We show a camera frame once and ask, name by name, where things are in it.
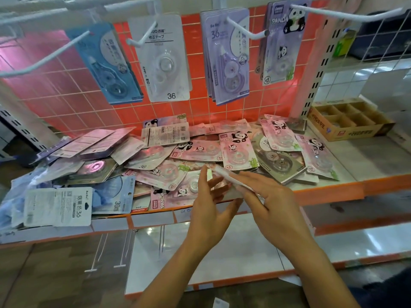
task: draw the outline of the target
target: floor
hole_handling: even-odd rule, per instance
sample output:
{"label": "floor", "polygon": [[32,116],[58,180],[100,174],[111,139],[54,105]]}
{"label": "floor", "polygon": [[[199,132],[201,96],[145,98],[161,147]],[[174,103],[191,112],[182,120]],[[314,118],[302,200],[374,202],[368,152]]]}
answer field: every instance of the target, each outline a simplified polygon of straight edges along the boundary
{"label": "floor", "polygon": [[[114,267],[127,246],[126,231],[110,233],[100,254],[104,241],[97,235],[0,249],[0,307],[131,307],[132,301],[124,298],[127,266]],[[95,258],[96,270],[85,273]],[[347,284],[361,286],[381,282],[407,266],[411,259],[346,269],[340,275]],[[186,292],[179,308],[211,308],[215,297],[232,308],[308,307],[302,288],[271,279]]]}

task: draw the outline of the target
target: person's left hand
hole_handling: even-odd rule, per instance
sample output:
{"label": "person's left hand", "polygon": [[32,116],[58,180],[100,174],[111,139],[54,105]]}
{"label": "person's left hand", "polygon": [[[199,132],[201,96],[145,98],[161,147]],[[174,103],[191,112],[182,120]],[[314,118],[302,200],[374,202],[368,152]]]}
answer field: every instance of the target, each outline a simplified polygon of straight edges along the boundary
{"label": "person's left hand", "polygon": [[207,167],[204,165],[201,169],[198,179],[198,197],[191,210],[191,222],[185,241],[203,256],[223,238],[243,202],[242,199],[235,199],[224,212],[218,212],[215,204],[223,199],[223,193],[229,187],[223,186],[215,190],[211,188],[222,180],[223,177],[217,177],[207,181]]}

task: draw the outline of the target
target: purple correction tape package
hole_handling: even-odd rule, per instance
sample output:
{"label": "purple correction tape package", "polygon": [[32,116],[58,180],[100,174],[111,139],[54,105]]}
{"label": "purple correction tape package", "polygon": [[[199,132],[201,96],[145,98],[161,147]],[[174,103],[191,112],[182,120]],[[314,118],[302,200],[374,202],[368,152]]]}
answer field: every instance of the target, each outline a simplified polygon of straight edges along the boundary
{"label": "purple correction tape package", "polygon": [[223,9],[201,16],[209,95],[217,105],[243,98],[249,89],[249,39],[227,22],[249,29],[248,9]]}
{"label": "purple correction tape package", "polygon": [[265,48],[263,85],[291,80],[305,30],[306,12],[291,4],[310,6],[311,1],[274,2],[268,13],[267,46]]}

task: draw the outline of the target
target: forearm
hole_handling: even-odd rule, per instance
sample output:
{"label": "forearm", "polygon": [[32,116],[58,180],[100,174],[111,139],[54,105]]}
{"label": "forearm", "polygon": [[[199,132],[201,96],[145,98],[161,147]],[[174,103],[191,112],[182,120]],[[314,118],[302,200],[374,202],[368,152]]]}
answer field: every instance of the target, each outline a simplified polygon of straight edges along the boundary
{"label": "forearm", "polygon": [[144,290],[134,308],[173,308],[206,253],[186,241]]}
{"label": "forearm", "polygon": [[300,245],[289,259],[300,276],[311,308],[360,308],[324,251],[313,243]]}

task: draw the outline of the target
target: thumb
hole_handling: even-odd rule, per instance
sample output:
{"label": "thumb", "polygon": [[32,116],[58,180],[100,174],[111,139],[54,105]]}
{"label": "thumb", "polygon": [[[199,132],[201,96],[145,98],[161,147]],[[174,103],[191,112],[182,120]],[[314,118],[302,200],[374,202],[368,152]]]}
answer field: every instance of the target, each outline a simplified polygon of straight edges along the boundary
{"label": "thumb", "polygon": [[267,213],[267,209],[264,207],[264,205],[261,203],[258,196],[254,192],[240,185],[235,185],[235,188],[241,192],[245,202],[248,204],[254,216],[259,216]]}
{"label": "thumb", "polygon": [[238,209],[240,208],[240,205],[242,202],[243,202],[242,199],[235,199],[231,201],[228,207],[218,216],[218,218],[222,220],[222,223],[225,229],[229,227],[230,222],[233,220],[234,216],[237,214]]}

